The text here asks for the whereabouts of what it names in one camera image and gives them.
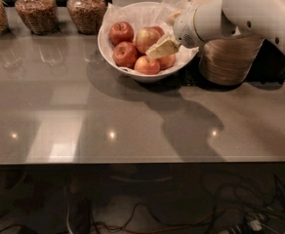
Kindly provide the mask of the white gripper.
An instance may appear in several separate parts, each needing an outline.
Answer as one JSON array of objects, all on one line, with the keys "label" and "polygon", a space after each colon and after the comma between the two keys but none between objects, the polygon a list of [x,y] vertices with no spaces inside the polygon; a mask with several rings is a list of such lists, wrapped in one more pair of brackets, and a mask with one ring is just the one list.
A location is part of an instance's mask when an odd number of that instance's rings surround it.
[{"label": "white gripper", "polygon": [[222,5],[223,0],[197,2],[183,12],[172,13],[166,23],[174,25],[174,35],[164,34],[145,54],[160,59],[177,53],[180,45],[192,49],[211,40],[230,39],[237,26],[225,17]]}]

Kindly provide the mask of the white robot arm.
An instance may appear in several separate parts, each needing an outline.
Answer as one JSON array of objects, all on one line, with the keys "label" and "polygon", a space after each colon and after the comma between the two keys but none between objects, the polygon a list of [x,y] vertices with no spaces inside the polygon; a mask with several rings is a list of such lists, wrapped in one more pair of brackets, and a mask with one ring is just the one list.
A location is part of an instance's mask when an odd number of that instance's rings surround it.
[{"label": "white robot arm", "polygon": [[161,37],[146,54],[163,58],[211,40],[232,40],[256,34],[285,56],[285,0],[208,0],[185,9],[173,32]]}]

